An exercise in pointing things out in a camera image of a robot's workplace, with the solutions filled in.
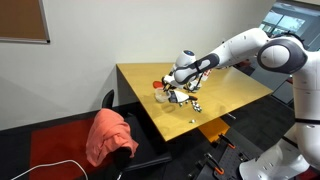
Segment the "black chair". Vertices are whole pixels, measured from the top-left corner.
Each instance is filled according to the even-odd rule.
[[[102,108],[112,109],[113,100],[114,90],[111,90],[103,98]],[[171,161],[171,153],[167,149],[166,143],[160,133],[156,136],[154,133],[152,135],[148,134],[133,114],[128,114],[124,117],[124,121],[129,124],[131,137],[139,146],[132,159],[129,158],[131,154],[129,148],[121,147],[113,152],[113,161],[117,170],[120,172],[132,171]]]

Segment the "yellow table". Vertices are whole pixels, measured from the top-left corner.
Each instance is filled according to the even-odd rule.
[[[219,118],[241,106],[257,100],[272,91],[230,67],[214,69],[208,80],[202,82],[198,98],[202,112],[193,110],[191,104],[158,103],[154,97],[154,81],[168,74],[172,63],[117,64],[142,106],[158,128],[165,141]]]

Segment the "orange cloth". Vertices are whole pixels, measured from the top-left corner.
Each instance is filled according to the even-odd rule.
[[[86,144],[87,160],[95,167],[120,147],[131,149],[134,157],[138,143],[130,135],[130,126],[122,116],[110,109],[101,109],[95,116]]]

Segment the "bulletin board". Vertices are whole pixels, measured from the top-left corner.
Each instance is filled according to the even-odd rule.
[[[42,0],[0,0],[0,41],[50,43]]]

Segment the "gray wall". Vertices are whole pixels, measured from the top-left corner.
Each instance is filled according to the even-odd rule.
[[[274,0],[43,0],[50,45],[0,42],[0,130],[136,102],[116,63],[197,57],[258,27]]]

